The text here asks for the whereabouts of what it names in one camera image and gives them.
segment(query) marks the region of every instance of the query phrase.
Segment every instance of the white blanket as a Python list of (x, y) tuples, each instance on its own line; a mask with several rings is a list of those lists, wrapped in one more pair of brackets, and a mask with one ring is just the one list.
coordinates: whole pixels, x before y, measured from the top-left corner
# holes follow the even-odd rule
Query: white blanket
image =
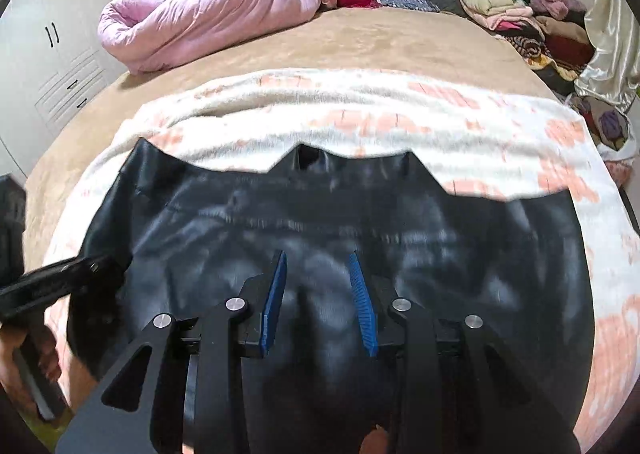
[[(69, 197), (46, 263), (78, 253), (139, 137), (214, 170), (267, 171), (306, 142), (348, 157), (411, 149), (456, 194), (509, 199), (568, 188), (596, 317), (591, 378), (575, 427), (584, 452), (640, 374), (640, 238), (583, 119), (558, 102), (371, 70), (271, 70), (214, 80), (146, 104), (122, 124)], [(58, 337), (66, 394), (67, 304), (59, 301), (46, 316)]]

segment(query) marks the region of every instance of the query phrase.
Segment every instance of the drawer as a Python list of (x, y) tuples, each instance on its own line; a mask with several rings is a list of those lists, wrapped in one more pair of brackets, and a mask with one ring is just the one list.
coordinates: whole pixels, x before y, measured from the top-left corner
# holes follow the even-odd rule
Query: drawer
[(49, 122), (66, 103), (100, 73), (100, 64), (95, 56), (90, 57), (68, 73), (36, 102), (36, 109)]
[(108, 86), (102, 73), (92, 78), (76, 95), (60, 108), (47, 124), (54, 134), (60, 133), (69, 121), (78, 114), (100, 91)]

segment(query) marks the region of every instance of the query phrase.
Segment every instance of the round metal joint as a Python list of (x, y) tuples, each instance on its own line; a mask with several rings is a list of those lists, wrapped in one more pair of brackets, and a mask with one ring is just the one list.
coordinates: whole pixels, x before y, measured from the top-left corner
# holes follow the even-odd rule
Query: round metal joint
[(482, 319), (478, 315), (467, 315), (465, 317), (465, 324), (471, 329), (478, 329), (482, 327)]
[(411, 309), (411, 301), (406, 299), (396, 299), (391, 305), (396, 311), (409, 311)]
[(161, 313), (154, 318), (154, 326), (156, 328), (166, 328), (171, 324), (171, 315)]
[(229, 311), (238, 311), (239, 309), (242, 309), (245, 304), (244, 299), (240, 299), (240, 297), (232, 297), (226, 301), (225, 306)]

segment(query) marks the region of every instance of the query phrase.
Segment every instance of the cabinet handle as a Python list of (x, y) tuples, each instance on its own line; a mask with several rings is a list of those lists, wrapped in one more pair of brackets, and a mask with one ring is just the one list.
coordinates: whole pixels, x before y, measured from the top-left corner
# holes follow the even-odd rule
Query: cabinet handle
[(56, 39), (57, 39), (57, 42), (59, 43), (60, 42), (60, 37), (58, 36), (58, 30), (56, 28), (56, 25), (54, 23), (52, 23), (51, 26), (53, 27), (53, 31), (56, 33)]
[(47, 35), (49, 36), (49, 43), (51, 44), (51, 47), (53, 48), (53, 39), (51, 39), (51, 32), (49, 31), (49, 27), (44, 27), (45, 30), (47, 30)]

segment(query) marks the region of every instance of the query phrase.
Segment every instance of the black leather garment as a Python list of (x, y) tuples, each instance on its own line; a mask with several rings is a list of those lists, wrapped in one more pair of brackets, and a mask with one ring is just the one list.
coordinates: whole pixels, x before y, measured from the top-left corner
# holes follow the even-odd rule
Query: black leather garment
[(276, 341), (265, 360), (243, 360), (255, 454), (353, 454), (388, 423), (394, 379), (362, 347), (356, 249), (436, 316), (480, 315), (575, 424), (594, 318), (570, 194), (449, 195), (412, 153), (356, 160), (301, 145), (268, 174), (218, 173), (139, 141), (81, 250), (130, 254), (126, 282), (91, 307), (71, 301), (71, 347), (99, 378), (156, 314), (203, 314), (276, 249), (288, 262)]

